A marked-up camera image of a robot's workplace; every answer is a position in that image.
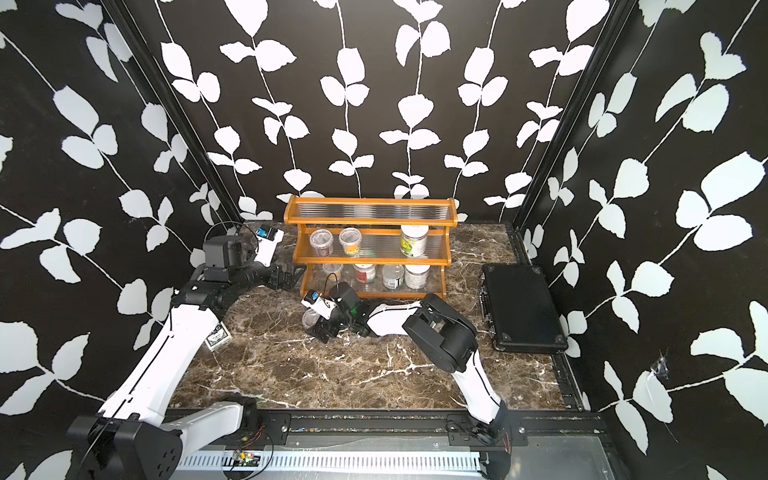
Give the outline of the clear seed jar purple label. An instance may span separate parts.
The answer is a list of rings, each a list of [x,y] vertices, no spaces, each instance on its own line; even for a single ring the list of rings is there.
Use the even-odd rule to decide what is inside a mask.
[[[311,330],[322,316],[312,309],[307,309],[302,316],[302,325],[305,330]]]

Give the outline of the small seed jar orange label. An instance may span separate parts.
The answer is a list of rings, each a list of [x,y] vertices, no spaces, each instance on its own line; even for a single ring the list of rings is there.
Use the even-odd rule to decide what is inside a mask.
[[[335,282],[342,280],[342,264],[323,264],[322,271],[325,279],[333,279]]]

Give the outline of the clear seed jar dark contents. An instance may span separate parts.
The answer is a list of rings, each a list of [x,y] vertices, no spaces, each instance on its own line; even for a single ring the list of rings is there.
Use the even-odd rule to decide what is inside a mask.
[[[333,255],[334,235],[327,229],[317,229],[309,236],[309,243],[317,257]]]

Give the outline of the clear seed jar orange contents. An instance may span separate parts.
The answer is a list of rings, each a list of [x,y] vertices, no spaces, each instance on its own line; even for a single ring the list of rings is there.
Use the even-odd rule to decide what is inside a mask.
[[[353,227],[345,228],[339,233],[340,245],[347,256],[356,257],[359,254],[362,237],[361,231]]]

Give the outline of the large white jar green label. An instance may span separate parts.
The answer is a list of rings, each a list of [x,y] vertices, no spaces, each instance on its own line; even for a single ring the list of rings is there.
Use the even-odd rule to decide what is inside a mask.
[[[424,255],[429,230],[428,225],[402,225],[400,227],[400,249],[402,254],[410,258]]]

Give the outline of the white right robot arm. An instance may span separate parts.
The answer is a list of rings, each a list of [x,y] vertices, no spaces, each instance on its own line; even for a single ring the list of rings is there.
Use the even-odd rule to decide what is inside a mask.
[[[302,305],[318,319],[309,333],[323,342],[345,327],[361,336],[407,336],[437,368],[448,372],[464,396],[470,435],[485,445],[511,449],[507,407],[484,371],[477,330],[467,318],[435,294],[405,304],[362,299],[346,283],[324,296],[311,290]]]

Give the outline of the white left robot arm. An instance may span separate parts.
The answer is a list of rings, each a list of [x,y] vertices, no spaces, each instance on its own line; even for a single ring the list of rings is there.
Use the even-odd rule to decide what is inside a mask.
[[[171,397],[228,309],[257,286],[289,291],[304,269],[273,261],[283,231],[263,225],[250,238],[213,237],[204,260],[171,299],[167,319],[144,356],[97,414],[67,431],[77,479],[168,479],[188,456],[241,429],[258,426],[254,402],[236,397],[168,421]]]

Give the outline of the red white labelled jar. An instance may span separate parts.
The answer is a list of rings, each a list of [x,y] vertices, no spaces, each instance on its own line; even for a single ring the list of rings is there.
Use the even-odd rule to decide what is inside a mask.
[[[376,266],[374,264],[354,264],[354,278],[363,284],[371,284],[376,278]]]

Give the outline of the orange wooden three-tier shelf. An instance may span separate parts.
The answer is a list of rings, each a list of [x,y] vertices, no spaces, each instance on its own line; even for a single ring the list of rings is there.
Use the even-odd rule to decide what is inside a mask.
[[[445,269],[452,264],[450,229],[458,225],[458,214],[451,199],[360,199],[309,198],[293,196],[288,201],[284,222],[298,228],[293,262],[307,270],[300,292],[327,290],[331,282],[324,278],[323,264],[342,264],[342,280],[353,283],[362,298],[420,299],[428,293],[443,297],[447,293]],[[402,225],[428,225],[425,254],[408,258],[400,249]],[[348,227],[361,231],[362,243],[356,257],[347,256],[338,235]],[[317,257],[309,243],[310,234],[327,229],[334,235],[333,255]],[[405,286],[387,290],[377,277],[362,285],[354,281],[354,264],[430,265],[427,286],[421,290]]]

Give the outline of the large white labelled jar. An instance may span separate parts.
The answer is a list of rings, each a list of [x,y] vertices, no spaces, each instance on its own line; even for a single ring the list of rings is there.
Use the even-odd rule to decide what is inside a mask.
[[[404,280],[409,289],[421,290],[427,286],[430,265],[406,265]]]

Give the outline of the small metal pull-tab can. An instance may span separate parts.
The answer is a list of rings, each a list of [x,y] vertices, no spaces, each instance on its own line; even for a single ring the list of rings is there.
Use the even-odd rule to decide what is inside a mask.
[[[385,264],[381,268],[383,286],[387,290],[397,290],[403,282],[405,268],[403,265]]]

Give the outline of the playing card box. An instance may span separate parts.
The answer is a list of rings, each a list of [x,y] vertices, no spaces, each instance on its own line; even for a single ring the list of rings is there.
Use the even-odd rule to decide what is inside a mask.
[[[228,328],[219,322],[213,331],[205,338],[204,344],[210,352],[215,352],[232,341]]]

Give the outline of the black hard case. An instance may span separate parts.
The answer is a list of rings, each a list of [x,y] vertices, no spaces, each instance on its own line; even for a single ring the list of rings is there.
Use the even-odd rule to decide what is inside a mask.
[[[482,312],[496,350],[555,354],[567,349],[567,335],[540,268],[487,263],[481,280]]]

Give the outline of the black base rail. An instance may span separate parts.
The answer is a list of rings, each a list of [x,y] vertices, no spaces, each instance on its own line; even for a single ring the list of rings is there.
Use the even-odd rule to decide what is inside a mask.
[[[485,449],[464,410],[297,410],[260,409],[252,415],[277,445],[290,435],[438,436],[451,446]],[[509,410],[502,421],[511,444],[527,446],[535,437],[595,436],[610,443],[602,418],[569,410]]]

